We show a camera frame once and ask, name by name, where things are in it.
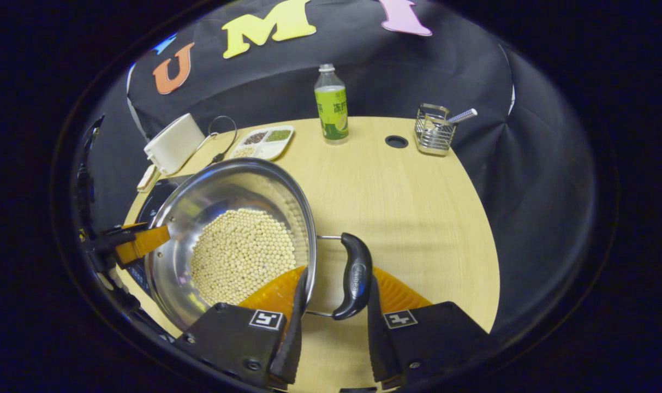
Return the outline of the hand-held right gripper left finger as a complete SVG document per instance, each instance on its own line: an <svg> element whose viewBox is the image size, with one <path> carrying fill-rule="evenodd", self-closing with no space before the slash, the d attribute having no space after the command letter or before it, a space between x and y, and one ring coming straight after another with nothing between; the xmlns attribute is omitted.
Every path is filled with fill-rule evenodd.
<svg viewBox="0 0 662 393"><path fill-rule="evenodd" d="M306 281L302 266L266 284L243 306L217 303L174 345L248 385L285 390L296 380L301 357Z"/></svg>

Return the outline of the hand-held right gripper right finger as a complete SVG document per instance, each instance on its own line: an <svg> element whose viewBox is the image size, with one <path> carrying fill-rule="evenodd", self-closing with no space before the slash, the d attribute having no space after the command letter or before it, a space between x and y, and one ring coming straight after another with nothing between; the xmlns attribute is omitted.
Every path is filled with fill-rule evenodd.
<svg viewBox="0 0 662 393"><path fill-rule="evenodd" d="M385 390L450 375L491 344L460 306L431 303L393 275L374 269L367 305L373 378Z"/></svg>

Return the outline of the black induction cooktop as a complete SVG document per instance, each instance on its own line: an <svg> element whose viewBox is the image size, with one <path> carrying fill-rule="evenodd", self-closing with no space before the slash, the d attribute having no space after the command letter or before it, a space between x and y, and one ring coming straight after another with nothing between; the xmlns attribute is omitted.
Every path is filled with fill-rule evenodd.
<svg viewBox="0 0 662 393"><path fill-rule="evenodd" d="M146 199L136 216L136 223L146 222L151 224L166 199L168 199L175 189L184 182L184 179L186 179L186 177L180 176L157 181L151 191L146 195ZM137 259L128 266L127 271L140 288L143 289L147 295L151 296L151 287L148 282L145 261L145 256Z"/></svg>

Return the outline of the stainless steel pot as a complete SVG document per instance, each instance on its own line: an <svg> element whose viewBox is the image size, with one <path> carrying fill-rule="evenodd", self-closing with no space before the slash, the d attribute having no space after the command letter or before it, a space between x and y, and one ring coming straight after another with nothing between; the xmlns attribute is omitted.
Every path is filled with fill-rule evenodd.
<svg viewBox="0 0 662 393"><path fill-rule="evenodd" d="M190 176L166 199L150 223L167 227L170 239L145 256L153 300L177 329L184 331L211 302L189 275L196 240L205 226L226 211L266 212L291 235L293 257L308 269L302 305L312 299L317 271L317 241L312 210L301 187L280 166L256 158L236 158Z"/></svg>

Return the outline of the green plate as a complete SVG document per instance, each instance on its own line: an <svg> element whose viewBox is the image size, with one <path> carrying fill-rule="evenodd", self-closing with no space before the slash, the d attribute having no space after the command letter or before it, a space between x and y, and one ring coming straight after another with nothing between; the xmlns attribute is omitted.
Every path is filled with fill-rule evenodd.
<svg viewBox="0 0 662 393"><path fill-rule="evenodd" d="M160 172L158 167L156 167L155 164L151 164L144 172L140 181L137 183L136 191L139 193L148 192L151 187L153 187L154 184L158 181L159 176Z"/></svg>

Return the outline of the pile of soybeans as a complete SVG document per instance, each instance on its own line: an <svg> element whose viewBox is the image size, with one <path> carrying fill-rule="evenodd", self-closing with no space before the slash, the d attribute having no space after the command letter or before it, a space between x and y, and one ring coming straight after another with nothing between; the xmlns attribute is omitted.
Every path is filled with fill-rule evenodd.
<svg viewBox="0 0 662 393"><path fill-rule="evenodd" d="M296 268L294 251L291 231L267 212L228 210L202 229L189 268L207 304L238 304Z"/></svg>

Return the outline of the white toaster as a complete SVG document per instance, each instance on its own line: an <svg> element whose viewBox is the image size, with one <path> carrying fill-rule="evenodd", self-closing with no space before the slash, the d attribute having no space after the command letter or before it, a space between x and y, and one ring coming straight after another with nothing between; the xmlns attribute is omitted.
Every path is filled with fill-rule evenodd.
<svg viewBox="0 0 662 393"><path fill-rule="evenodd" d="M188 161L206 137L191 114L166 126L144 147L147 159L164 176L171 176Z"/></svg>

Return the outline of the white divided bean dish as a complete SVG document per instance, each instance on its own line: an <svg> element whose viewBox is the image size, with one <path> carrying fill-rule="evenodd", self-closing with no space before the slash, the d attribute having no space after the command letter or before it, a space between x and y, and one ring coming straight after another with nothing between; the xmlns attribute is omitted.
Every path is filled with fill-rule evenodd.
<svg viewBox="0 0 662 393"><path fill-rule="evenodd" d="M254 129L241 137L228 153L228 158L275 160L285 152L293 136L294 127L291 125Z"/></svg>

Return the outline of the green label drink bottle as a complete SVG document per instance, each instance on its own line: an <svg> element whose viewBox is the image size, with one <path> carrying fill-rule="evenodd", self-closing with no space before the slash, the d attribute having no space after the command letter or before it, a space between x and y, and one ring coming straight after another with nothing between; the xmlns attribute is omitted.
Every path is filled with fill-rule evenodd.
<svg viewBox="0 0 662 393"><path fill-rule="evenodd" d="M321 64L319 72L314 94L321 133L327 144L345 144L350 134L345 83L336 75L333 64Z"/></svg>

